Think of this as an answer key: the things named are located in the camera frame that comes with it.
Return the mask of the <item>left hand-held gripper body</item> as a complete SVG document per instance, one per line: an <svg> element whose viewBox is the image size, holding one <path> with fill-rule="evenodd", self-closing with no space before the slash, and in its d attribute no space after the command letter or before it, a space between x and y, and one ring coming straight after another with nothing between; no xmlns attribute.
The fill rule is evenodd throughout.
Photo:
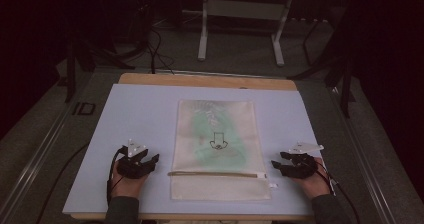
<svg viewBox="0 0 424 224"><path fill-rule="evenodd" d="M145 145L138 144L132 139L128 140L126 146L122 147L123 157L119 159L117 171L123 177L138 179L148 174L148 170L141 161L136 161L134 156L147 149Z"/></svg>

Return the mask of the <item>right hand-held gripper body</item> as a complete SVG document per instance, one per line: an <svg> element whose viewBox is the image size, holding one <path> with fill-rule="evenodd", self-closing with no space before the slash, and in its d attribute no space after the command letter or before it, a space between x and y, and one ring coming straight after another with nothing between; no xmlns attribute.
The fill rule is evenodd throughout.
<svg viewBox="0 0 424 224"><path fill-rule="evenodd" d="M317 163L312 152L323 150L324 147L319 144L311 144L306 142L297 142L287 152L294 154L295 158L289 160L291 165L285 165L286 171L281 174L290 178L305 179L312 176L318 169Z"/></svg>

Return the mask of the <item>person's left hand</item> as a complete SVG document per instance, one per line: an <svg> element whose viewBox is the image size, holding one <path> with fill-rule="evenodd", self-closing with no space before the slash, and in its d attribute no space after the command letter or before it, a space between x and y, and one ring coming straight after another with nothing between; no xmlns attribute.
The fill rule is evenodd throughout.
<svg viewBox="0 0 424 224"><path fill-rule="evenodd" d="M111 197L132 197L138 199L148 176L138 179L129 179L120 175L117 171L119 162L114 163L111 179Z"/></svg>

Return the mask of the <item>person's right hand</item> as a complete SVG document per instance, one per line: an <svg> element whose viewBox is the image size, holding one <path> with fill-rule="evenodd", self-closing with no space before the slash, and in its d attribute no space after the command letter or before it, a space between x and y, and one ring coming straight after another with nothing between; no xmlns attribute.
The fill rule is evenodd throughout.
<svg viewBox="0 0 424 224"><path fill-rule="evenodd" d="M293 178L293 181L302 188L310 200L331 193L329 177L324 170L323 160L319 157L315 157L315 162L317 163L318 169L312 176L305 179Z"/></svg>

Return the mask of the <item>green cloth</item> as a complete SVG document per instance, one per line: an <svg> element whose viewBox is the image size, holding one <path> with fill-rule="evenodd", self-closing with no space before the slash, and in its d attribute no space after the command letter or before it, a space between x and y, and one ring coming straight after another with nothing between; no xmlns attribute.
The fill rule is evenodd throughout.
<svg viewBox="0 0 424 224"><path fill-rule="evenodd" d="M199 112L192 118L194 155L208 169L241 169L246 164L244 143L227 113Z"/></svg>

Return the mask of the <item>black tripod stand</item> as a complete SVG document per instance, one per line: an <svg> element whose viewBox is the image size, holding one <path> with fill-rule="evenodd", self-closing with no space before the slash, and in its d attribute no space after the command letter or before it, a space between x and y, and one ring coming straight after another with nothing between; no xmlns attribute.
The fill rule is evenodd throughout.
<svg viewBox="0 0 424 224"><path fill-rule="evenodd" d="M324 83L328 88L335 88L339 83L342 83L340 94L340 109L344 116L349 118L350 114L348 108L353 71L351 53L335 55L327 59L325 59L323 56L320 56L311 68L299 74L288 76L287 79L302 80L326 68L329 69L329 72L324 78Z"/></svg>
<svg viewBox="0 0 424 224"><path fill-rule="evenodd" d="M92 72L95 68L92 54L100 56L118 68L134 69L133 66L123 63L87 40L70 38L67 44L66 77L63 79L67 88L66 103L69 103L76 93L76 63L79 63L83 70Z"/></svg>

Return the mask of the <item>white metal stand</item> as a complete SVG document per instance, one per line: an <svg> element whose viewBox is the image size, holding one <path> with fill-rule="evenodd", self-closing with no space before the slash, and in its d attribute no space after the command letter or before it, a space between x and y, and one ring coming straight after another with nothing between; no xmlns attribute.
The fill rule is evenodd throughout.
<svg viewBox="0 0 424 224"><path fill-rule="evenodd" d="M271 43L277 66L284 66L285 61L280 45L280 39L288 19L293 0L285 0L284 4L254 3L232 0L202 0L202 29L197 59L204 61L208 43L208 17L222 16L245 19L272 20L279 23L271 35Z"/></svg>

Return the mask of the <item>metal floor rail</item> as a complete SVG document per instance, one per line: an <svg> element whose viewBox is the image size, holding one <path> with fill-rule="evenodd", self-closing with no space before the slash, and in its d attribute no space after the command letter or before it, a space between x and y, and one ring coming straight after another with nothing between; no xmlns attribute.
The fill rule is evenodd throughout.
<svg viewBox="0 0 424 224"><path fill-rule="evenodd" d="M380 188L378 180L372 170L372 167L365 156L364 149L362 148L361 142L357 136L357 132L349 118L346 118L344 112L341 110L339 101L341 100L341 93L336 87L328 88L327 91L331 97L336 110L341 117L341 122L349 136L349 140L352 143L353 154L355 156L357 165L363 176L364 182L370 193L371 199L376 207L379 217L383 224L396 224L393 213L388 206L387 200Z"/></svg>
<svg viewBox="0 0 424 224"><path fill-rule="evenodd" d="M0 207L0 224L8 224L11 220L16 211L16 208L35 180L41 166L47 158L48 153L55 144L66 119L74 107L74 104L65 105L63 110L53 122L47 134L44 136L42 142L38 145L33 156L29 159L29 162L23 168L12 190L9 192Z"/></svg>

